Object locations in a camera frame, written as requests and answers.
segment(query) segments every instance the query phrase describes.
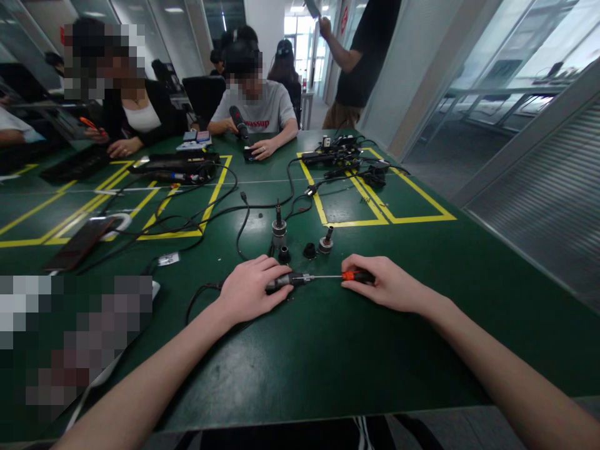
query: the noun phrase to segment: woman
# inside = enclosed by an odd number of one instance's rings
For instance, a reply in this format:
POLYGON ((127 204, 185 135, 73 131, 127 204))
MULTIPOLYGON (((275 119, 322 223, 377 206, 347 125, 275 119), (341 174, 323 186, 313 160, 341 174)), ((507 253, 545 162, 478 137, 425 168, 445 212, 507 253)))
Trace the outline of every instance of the woman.
POLYGON ((91 78, 106 80, 106 86, 112 81, 112 89, 104 90, 102 105, 106 129, 88 128, 86 136, 98 144, 110 143, 107 151, 111 158, 124 158, 173 136, 176 112, 164 86, 144 78, 144 69, 138 68, 136 58, 129 54, 131 48, 120 45, 104 30, 101 21, 78 19, 72 25, 72 56, 89 73, 82 88, 91 78))
POLYGON ((282 39, 277 44, 275 61, 271 66, 267 79, 283 84, 292 101, 298 127, 300 127, 300 103, 302 99, 302 86, 300 77, 294 68, 294 48, 288 39, 282 39))

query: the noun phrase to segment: black rubber cap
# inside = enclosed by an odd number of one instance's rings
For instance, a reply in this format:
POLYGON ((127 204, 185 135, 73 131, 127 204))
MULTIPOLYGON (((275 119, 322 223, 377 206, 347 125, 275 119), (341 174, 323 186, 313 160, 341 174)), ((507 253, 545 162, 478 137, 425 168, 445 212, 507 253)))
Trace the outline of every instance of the black rubber cap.
POLYGON ((308 244, 306 244, 306 247, 304 247, 304 251, 302 252, 302 255, 308 259, 316 258, 317 251, 314 248, 314 244, 312 242, 309 242, 308 244))
POLYGON ((277 257, 280 263, 287 264, 292 260, 287 247, 282 247, 279 250, 279 256, 277 257))

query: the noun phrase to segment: white top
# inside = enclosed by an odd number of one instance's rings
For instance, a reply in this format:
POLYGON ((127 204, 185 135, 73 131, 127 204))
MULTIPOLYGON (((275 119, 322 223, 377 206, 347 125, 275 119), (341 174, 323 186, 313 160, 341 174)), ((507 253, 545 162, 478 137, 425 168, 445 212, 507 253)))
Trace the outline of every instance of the white top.
POLYGON ((235 105, 250 133, 278 133, 279 127, 283 128, 288 120, 296 118, 296 113, 283 84, 271 80, 263 82, 262 96, 258 100, 250 100, 237 84, 231 83, 223 93, 211 122, 231 117, 229 108, 235 105))
POLYGON ((31 125, 26 124, 3 107, 0 107, 0 130, 7 129, 21 131, 23 133, 23 139, 25 139, 25 142, 27 143, 45 140, 44 136, 35 131, 31 125))
POLYGON ((161 120, 150 102, 144 109, 127 109, 125 107, 123 109, 129 126, 139 133, 147 133, 161 125, 161 120))

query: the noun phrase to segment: person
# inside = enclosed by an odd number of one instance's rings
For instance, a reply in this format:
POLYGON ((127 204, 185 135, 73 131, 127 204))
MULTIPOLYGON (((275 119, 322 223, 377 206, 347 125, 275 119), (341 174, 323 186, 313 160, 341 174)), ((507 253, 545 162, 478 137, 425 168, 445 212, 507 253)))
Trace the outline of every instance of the person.
MULTIPOLYGON (((600 422, 469 319, 448 297, 421 284, 386 257, 353 254, 341 264, 342 272, 359 268, 374 274, 375 283, 344 281, 341 286, 392 311, 418 314, 429 322, 471 369, 528 448, 598 448, 600 422)), ((291 271, 266 255, 238 265, 225 280, 219 297, 114 386, 55 448, 140 448, 178 387, 211 346, 234 325, 268 313, 287 298, 292 286, 271 295, 265 293, 265 287, 291 271)))
POLYGON ((227 74, 225 73, 225 61, 223 61, 220 50, 213 49, 211 51, 211 63, 214 66, 214 69, 211 71, 211 76, 222 76, 224 79, 227 79, 227 74))
POLYGON ((46 52, 46 64, 52 66, 59 77, 64 78, 64 59, 58 53, 46 52))
POLYGON ((87 128, 85 135, 108 144, 111 158, 124 158, 175 135, 177 115, 166 88, 144 78, 130 47, 104 30, 104 23, 97 19, 78 19, 67 42, 72 42, 74 59, 79 57, 90 73, 112 83, 112 89, 104 92, 104 127, 87 128))
POLYGON ((300 124, 300 103, 302 101, 302 85, 294 67, 294 47, 288 39, 282 39, 277 44, 277 51, 267 79, 283 84, 292 101, 296 120, 300 124))
POLYGON ((321 36, 342 69, 336 99, 325 114, 323 129, 338 129, 344 124, 356 127, 383 67, 399 10, 400 0, 369 0, 350 50, 333 35, 329 19, 319 18, 321 36))
POLYGON ((32 144, 46 140, 31 125, 5 110, 7 103, 8 101, 0 101, 2 105, 0 107, 0 148, 6 149, 19 144, 32 144))
POLYGON ((229 108, 237 106, 250 133, 276 133, 271 139, 256 142, 250 148, 259 161, 298 135, 298 122, 286 88, 260 75, 262 54, 258 49, 258 37, 249 26, 224 33, 222 39, 224 58, 232 83, 225 90, 208 131, 219 135, 226 131, 239 134, 229 115, 229 108))

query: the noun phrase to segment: blurred object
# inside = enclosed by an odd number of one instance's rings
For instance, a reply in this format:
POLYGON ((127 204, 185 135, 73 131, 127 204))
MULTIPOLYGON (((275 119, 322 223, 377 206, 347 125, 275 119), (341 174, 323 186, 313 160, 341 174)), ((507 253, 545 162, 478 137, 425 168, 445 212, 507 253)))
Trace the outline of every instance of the blurred object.
POLYGON ((164 85, 169 94, 177 94, 183 90, 172 64, 165 64, 159 59, 155 59, 152 62, 152 68, 156 79, 164 85))
POLYGON ((223 98, 225 80, 221 76, 201 76, 184 78, 182 81, 200 129, 205 131, 223 98))
POLYGON ((22 64, 15 62, 0 64, 0 77, 8 87, 28 103, 50 98, 50 94, 44 86, 22 64))

